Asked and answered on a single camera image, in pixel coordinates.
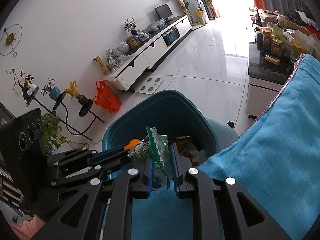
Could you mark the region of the pink sleeve left forearm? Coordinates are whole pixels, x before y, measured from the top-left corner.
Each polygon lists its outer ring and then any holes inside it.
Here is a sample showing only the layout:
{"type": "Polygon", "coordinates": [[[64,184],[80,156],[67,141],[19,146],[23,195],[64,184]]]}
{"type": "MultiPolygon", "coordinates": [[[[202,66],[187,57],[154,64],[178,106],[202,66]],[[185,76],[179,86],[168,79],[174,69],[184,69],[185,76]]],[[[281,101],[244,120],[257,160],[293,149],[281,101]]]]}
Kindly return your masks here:
{"type": "Polygon", "coordinates": [[[30,240],[44,225],[45,222],[34,216],[30,221],[25,220],[22,226],[11,224],[10,227],[20,240],[30,240]]]}

